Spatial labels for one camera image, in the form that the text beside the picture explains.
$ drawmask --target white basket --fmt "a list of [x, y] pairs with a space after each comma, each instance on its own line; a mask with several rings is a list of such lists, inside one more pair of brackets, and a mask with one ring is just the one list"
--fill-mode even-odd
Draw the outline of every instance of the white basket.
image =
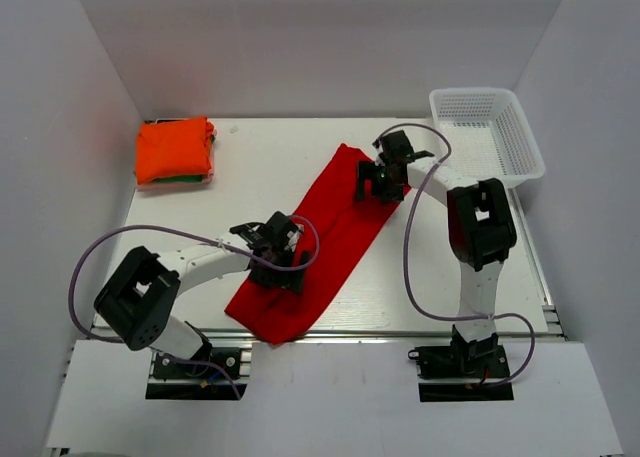
[[429, 94], [435, 127], [451, 142], [447, 165], [507, 188], [542, 177], [544, 162], [516, 95], [507, 89], [438, 89]]

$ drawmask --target red towel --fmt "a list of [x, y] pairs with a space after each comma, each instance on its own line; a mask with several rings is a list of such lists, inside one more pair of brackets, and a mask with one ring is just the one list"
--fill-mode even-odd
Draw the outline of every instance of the red towel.
[[[353, 202], [361, 160], [371, 159], [342, 144], [293, 212], [309, 219], [320, 236], [320, 254], [306, 271], [302, 295], [245, 280], [225, 309], [260, 339], [281, 344], [309, 330], [396, 209], [397, 204], [382, 205], [373, 198]], [[313, 251], [313, 240], [307, 231], [296, 254]]]

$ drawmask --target gray wall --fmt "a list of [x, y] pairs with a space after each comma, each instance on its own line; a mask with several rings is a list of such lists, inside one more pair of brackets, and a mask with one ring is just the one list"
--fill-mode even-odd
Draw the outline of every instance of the gray wall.
[[424, 115], [513, 88], [560, 0], [80, 0], [143, 117]]
[[78, 0], [0, 0], [0, 42], [0, 454], [30, 457], [77, 337], [72, 266], [127, 208], [140, 117]]
[[639, 0], [564, 0], [516, 92], [547, 165], [524, 201], [561, 321], [640, 455]]

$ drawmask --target orange towel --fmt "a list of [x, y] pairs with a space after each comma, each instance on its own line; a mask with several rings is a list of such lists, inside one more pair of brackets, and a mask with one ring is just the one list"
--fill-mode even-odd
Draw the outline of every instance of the orange towel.
[[206, 117], [142, 124], [136, 141], [138, 184], [176, 175], [207, 175], [213, 131]]

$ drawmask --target white table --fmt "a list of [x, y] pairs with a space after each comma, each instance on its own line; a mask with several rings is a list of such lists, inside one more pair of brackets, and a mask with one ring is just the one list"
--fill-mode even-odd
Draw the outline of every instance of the white table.
[[[371, 142], [382, 130], [402, 121], [212, 119], [218, 129], [214, 181], [185, 190], [136, 191], [126, 225], [157, 224], [216, 237], [232, 225], [264, 221], [275, 210], [292, 212], [339, 144], [359, 147], [374, 157]], [[426, 131], [407, 128], [406, 132], [416, 150], [440, 148], [435, 136]], [[452, 144], [454, 154], [463, 145], [455, 141]], [[404, 291], [402, 236], [413, 196], [414, 193], [409, 194], [396, 210], [312, 331], [450, 332], [450, 324], [425, 319], [415, 312]], [[496, 311], [521, 313], [537, 332], [545, 332], [545, 285], [521, 220], [522, 211], [513, 196], [510, 199], [518, 243], [500, 277]], [[192, 243], [160, 233], [124, 234], [114, 252], [110, 272], [138, 245], [157, 252]], [[455, 315], [460, 270], [449, 247], [446, 210], [426, 195], [414, 223], [410, 262], [420, 304], [434, 313]], [[244, 330], [225, 315], [224, 308], [245, 278], [246, 273], [228, 275], [189, 291], [176, 302], [174, 315], [207, 330]], [[106, 324], [98, 317], [96, 325]], [[500, 320], [497, 327], [501, 333], [526, 332], [524, 325], [514, 319]]]

